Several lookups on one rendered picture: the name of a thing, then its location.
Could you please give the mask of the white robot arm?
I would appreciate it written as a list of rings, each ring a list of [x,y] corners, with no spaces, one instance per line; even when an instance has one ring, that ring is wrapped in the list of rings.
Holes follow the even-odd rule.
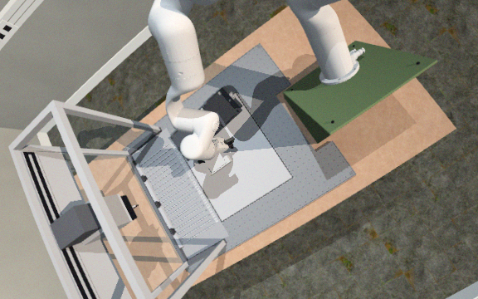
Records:
[[[180,96],[195,91],[205,80],[197,35],[188,14],[194,3],[206,6],[217,1],[154,0],[148,19],[149,31],[157,39],[172,83],[165,103],[168,118],[175,130],[192,134],[183,138],[181,153],[186,159],[204,160],[209,176],[232,162],[229,155],[222,157],[217,150],[219,140],[212,139],[219,116],[212,111],[184,108]],[[359,70],[356,59],[365,49],[348,49],[338,16],[330,6],[341,0],[286,1],[310,42],[321,70],[320,82],[331,86],[354,76]]]

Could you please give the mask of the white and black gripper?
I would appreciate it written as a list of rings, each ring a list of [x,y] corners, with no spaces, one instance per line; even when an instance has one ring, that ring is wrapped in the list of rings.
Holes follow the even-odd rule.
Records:
[[[228,150],[228,148],[233,149],[233,142],[234,142],[234,137],[233,136],[231,138],[227,139],[227,140],[224,140],[221,137],[215,137],[215,138],[212,138],[212,139],[213,140],[216,140],[216,139],[219,140],[219,142],[217,143],[217,150],[220,152],[220,154],[222,154],[223,152]],[[198,161],[199,164],[201,164],[202,162],[205,163],[205,161],[202,161],[202,160]]]

